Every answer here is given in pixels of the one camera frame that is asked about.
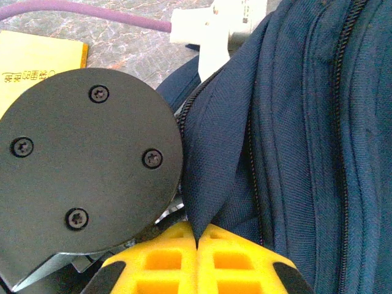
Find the backpack zipper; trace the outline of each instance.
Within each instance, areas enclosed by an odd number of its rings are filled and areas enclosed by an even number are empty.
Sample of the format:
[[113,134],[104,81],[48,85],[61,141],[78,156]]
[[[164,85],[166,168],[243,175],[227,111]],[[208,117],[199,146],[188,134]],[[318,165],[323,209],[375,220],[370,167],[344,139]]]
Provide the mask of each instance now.
[[337,138],[337,174],[336,182],[339,195],[342,197],[342,247],[341,266],[339,272],[338,293],[345,293],[345,282],[347,276],[347,258],[349,254],[349,189],[347,185],[346,168],[343,155],[343,142],[341,133],[341,74],[345,49],[349,42],[355,22],[365,8],[368,0],[354,0],[350,4],[350,9],[345,19],[339,40],[337,42],[334,63],[333,63],[333,105],[334,105],[334,128]]
[[262,209],[260,204],[260,198],[258,196],[258,186],[257,186],[257,177],[256,177],[256,166],[254,160],[253,146],[252,146],[252,104],[249,106],[249,112],[247,115],[246,122],[246,138],[247,138],[247,153],[249,156],[249,166],[251,168],[251,176],[252,176],[252,186],[253,186],[253,195],[254,201],[257,209],[257,222],[258,222],[258,235],[260,237],[259,243],[260,245],[264,245],[263,240],[263,230],[262,230]]
[[192,108],[196,98],[200,95],[200,93],[208,86],[208,84],[222,71],[223,67],[221,67],[217,72],[213,73],[207,80],[205,80],[199,87],[197,87],[191,95],[186,99],[183,109],[179,113],[177,117],[177,125],[179,128],[179,132],[181,134],[181,138],[184,139],[185,134],[185,122],[188,117],[188,113]]
[[[177,125],[179,127],[179,132],[181,134],[181,138],[184,139],[185,133],[185,123],[187,116],[189,114],[190,109],[192,108],[196,98],[200,95],[200,93],[208,86],[208,84],[222,71],[223,67],[221,67],[217,72],[215,72],[212,76],[210,76],[207,80],[205,80],[199,87],[197,87],[193,93],[186,99],[183,109],[179,113],[177,117]],[[258,197],[258,187],[257,187],[257,179],[256,179],[256,167],[254,161],[254,153],[252,148],[252,119],[251,119],[251,107],[249,107],[249,113],[247,117],[246,124],[246,136],[247,136],[247,151],[249,156],[249,165],[251,167],[252,174],[252,185],[254,190],[254,199],[257,207],[257,219],[258,219],[258,230],[260,235],[260,245],[263,245],[263,237],[262,237],[262,211],[260,207],[260,199]]]

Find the white electrical adapter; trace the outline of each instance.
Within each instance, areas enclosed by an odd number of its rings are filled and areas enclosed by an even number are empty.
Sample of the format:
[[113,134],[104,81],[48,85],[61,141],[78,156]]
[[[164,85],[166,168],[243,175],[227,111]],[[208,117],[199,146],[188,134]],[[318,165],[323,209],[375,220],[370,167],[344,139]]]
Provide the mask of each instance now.
[[263,20],[266,5],[267,0],[215,0],[208,8],[175,9],[170,42],[200,45],[198,72],[205,81]]

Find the metal plate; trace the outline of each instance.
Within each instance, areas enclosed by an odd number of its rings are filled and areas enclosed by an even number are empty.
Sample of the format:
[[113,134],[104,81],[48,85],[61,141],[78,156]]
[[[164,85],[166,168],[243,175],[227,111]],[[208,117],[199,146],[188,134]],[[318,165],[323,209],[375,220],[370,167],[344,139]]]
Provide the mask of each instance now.
[[[104,103],[89,90],[108,88]],[[34,150],[16,157],[27,137]],[[155,148],[157,169],[142,161]],[[123,243],[156,220],[176,192],[181,137],[168,105],[142,81],[107,69],[61,73],[27,90],[0,120],[0,269],[11,287],[49,256]],[[70,230],[65,215],[89,222]]]

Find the gray marble surface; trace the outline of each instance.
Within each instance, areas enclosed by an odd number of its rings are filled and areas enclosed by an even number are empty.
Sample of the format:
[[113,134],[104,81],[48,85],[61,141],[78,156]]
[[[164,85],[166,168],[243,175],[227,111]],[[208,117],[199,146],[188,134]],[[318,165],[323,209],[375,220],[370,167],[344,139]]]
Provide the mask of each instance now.
[[[72,0],[169,21],[173,9],[208,7],[213,0]],[[1,0],[0,7],[18,0]],[[268,11],[279,0],[270,0]],[[131,74],[156,88],[194,57],[184,45],[169,43],[169,34],[67,12],[30,12],[0,22],[0,30],[79,40],[89,45],[88,67]]]

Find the yellow paper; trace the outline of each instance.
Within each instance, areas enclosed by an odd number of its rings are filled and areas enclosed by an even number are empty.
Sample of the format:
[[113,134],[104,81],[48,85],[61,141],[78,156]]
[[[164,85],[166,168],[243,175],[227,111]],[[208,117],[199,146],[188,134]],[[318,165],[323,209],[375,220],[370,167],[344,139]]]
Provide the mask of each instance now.
[[83,42],[0,32],[0,119],[28,88],[60,72],[86,67]]

